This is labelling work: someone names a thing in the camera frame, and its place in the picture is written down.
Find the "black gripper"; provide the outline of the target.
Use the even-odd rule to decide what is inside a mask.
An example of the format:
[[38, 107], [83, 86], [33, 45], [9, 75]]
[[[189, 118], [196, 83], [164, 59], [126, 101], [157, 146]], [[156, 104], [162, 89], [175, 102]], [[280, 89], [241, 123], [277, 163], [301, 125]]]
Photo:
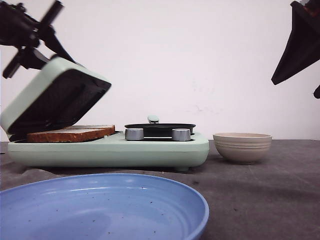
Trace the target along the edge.
[[12, 78], [20, 66], [42, 69], [49, 59], [38, 51], [41, 42], [56, 56], [83, 66], [63, 48], [52, 27], [62, 8], [62, 3], [55, 0], [41, 21], [37, 21], [26, 13], [23, 3], [14, 5], [3, 0], [0, 2], [0, 44], [17, 48], [16, 55], [2, 72], [4, 78]]

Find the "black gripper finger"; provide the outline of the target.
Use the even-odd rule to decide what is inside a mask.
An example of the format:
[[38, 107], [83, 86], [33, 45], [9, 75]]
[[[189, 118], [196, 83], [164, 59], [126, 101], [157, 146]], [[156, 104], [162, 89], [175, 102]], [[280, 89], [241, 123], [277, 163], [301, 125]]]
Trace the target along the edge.
[[320, 59], [320, 2], [293, 1], [291, 32], [282, 57], [271, 78], [280, 84]]
[[315, 89], [314, 93], [313, 93], [313, 96], [316, 98], [316, 99], [320, 99], [320, 85]]

